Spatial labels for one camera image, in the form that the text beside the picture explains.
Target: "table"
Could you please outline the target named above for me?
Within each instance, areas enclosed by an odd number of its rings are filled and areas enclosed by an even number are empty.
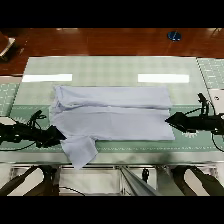
[[[197,94],[208,97],[198,61],[194,57],[145,57],[145,56],[64,56],[31,57],[24,74],[53,75],[73,74],[71,82],[21,83],[10,116],[25,122],[38,109],[48,115],[54,85],[73,86],[150,86],[166,85],[173,108],[189,111],[200,106]],[[138,74],[187,74],[189,83],[139,83]],[[48,126],[48,120],[40,125]],[[176,140],[167,141],[98,141],[99,154],[91,164],[172,164],[207,163],[224,161],[224,154],[214,147],[210,133],[182,134],[174,130]],[[13,143],[4,143],[4,149],[13,149]],[[16,148],[28,145],[23,142]],[[2,162],[62,163],[69,160],[60,146],[47,149],[30,147],[20,152],[0,152]]]

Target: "blue object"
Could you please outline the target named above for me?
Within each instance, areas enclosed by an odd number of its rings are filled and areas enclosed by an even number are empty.
[[[179,41],[179,40],[181,40],[181,34],[176,32],[176,31],[169,32],[167,34],[167,36],[172,41]]]

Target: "wooden floor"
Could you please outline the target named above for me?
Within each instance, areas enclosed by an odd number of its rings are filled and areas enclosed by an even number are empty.
[[[182,40],[172,42],[169,31]],[[9,62],[0,62],[0,75],[22,74],[31,56],[130,55],[224,58],[222,28],[16,28],[1,29],[15,37],[19,48]]]

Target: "folded shirt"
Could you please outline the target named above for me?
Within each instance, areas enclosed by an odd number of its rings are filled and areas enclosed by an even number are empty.
[[[61,141],[62,148],[76,169],[80,169],[95,157],[96,140],[175,139],[172,128],[165,122],[170,116],[167,108],[171,103],[164,87],[57,86],[55,90],[55,102],[50,108],[50,122],[66,136],[67,139]],[[146,93],[150,93],[149,98],[153,99],[151,103],[145,97]],[[154,102],[152,95],[160,99],[160,102]],[[145,109],[152,107],[163,109]]]

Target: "cloth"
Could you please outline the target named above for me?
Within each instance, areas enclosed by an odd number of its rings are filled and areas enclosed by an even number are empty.
[[[55,102],[50,108],[50,122],[66,136],[67,139],[61,141],[62,148],[76,169],[95,157],[96,140],[175,139],[172,128],[164,122],[169,117],[168,107],[171,105],[166,88],[114,87],[114,98],[113,87],[83,88],[86,94],[82,87],[57,86]],[[153,97],[148,100],[146,93],[155,95],[160,102]]]

